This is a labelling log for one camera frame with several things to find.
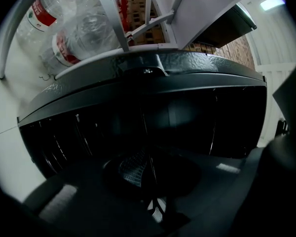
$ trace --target red and white label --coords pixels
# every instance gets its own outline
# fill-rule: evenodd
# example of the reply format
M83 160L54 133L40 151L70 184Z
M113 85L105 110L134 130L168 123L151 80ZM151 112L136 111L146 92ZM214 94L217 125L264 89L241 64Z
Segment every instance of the red and white label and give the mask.
M80 61L67 49L66 35L64 31L60 31L53 36L52 48L59 62L67 67L70 67Z
M36 0L32 4L26 17L32 26L42 32L47 31L48 27L57 20L45 10L40 0Z

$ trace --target white wall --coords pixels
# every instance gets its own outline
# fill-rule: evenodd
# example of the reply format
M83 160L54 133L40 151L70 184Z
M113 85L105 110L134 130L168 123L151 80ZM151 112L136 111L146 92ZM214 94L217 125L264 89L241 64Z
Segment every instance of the white wall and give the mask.
M264 11L265 0L241 0L257 29L247 34L255 69L267 80L267 107L258 146L274 138L279 118L283 118L273 93L296 66L296 26L284 5Z

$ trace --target clear plastic bottle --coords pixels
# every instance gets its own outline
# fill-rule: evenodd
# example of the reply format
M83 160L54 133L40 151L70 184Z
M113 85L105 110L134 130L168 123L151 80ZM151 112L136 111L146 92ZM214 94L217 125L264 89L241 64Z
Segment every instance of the clear plastic bottle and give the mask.
M99 0L36 0L22 19L16 37L28 55L37 57L46 33L57 32L64 22L99 3Z
M93 7L50 36L41 48L44 66L57 75L81 60L119 48L119 42L101 6Z

